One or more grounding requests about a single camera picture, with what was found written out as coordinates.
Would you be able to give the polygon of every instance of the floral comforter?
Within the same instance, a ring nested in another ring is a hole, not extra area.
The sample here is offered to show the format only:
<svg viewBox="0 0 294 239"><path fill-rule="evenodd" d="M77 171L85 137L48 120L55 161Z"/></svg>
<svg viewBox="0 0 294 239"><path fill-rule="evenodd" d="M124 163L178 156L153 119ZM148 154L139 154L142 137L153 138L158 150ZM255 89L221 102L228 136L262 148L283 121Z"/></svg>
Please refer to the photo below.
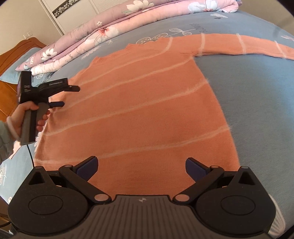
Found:
<svg viewBox="0 0 294 239"><path fill-rule="evenodd" d="M240 0L131 0L116 5L46 46L16 70L32 75L55 72L102 42L143 25L180 15L220 11L234 13Z"/></svg>

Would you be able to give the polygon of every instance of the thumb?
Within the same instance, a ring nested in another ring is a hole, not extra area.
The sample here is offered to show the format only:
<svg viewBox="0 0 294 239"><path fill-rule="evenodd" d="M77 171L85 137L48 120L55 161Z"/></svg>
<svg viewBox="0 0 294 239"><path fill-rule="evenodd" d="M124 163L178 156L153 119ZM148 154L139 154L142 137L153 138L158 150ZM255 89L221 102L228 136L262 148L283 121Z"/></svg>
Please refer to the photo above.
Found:
<svg viewBox="0 0 294 239"><path fill-rule="evenodd" d="M37 110L39 109L39 106L37 106L34 102L32 101L28 101L28 102L25 102L25 103L22 103L21 104L21 107L22 107L22 110L23 111L26 111L26 110Z"/></svg>

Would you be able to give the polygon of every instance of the wooden headboard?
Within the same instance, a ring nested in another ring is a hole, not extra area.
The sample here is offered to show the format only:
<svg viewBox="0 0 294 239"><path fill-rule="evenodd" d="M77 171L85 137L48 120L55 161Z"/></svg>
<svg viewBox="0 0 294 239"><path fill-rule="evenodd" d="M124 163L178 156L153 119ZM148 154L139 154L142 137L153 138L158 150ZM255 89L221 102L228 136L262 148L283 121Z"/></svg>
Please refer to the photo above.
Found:
<svg viewBox="0 0 294 239"><path fill-rule="evenodd" d="M2 75L14 62L33 47L44 48L42 42L32 37L18 43L8 52L0 55L0 75ZM16 87L10 83L0 81L0 120L5 121L7 116L11 115L17 106Z"/></svg>

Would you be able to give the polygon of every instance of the floral pattern border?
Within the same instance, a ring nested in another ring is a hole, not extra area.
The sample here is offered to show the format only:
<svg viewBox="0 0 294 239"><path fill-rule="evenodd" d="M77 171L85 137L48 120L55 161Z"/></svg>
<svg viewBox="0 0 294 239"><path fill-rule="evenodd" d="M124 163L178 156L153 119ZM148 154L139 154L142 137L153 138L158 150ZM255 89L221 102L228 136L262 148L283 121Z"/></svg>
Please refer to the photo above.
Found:
<svg viewBox="0 0 294 239"><path fill-rule="evenodd" d="M58 18L61 14L63 14L67 9L72 7L74 4L79 2L80 0L66 0L62 4L60 4L52 13Z"/></svg>

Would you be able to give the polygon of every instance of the triangular cutout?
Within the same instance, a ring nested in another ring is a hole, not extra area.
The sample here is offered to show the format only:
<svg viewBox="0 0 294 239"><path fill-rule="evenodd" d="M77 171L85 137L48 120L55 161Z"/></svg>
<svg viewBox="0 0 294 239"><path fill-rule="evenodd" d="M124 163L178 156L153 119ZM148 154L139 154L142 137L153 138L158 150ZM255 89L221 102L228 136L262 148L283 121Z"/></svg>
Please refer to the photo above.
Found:
<svg viewBox="0 0 294 239"><path fill-rule="evenodd" d="M247 172L242 173L242 176L239 180L239 183L248 184L248 185L255 185L254 181L252 180L249 173L247 173Z"/></svg>
<svg viewBox="0 0 294 239"><path fill-rule="evenodd" d="M45 180L42 177L40 172L36 172L33 178L30 180L29 185L45 183Z"/></svg>

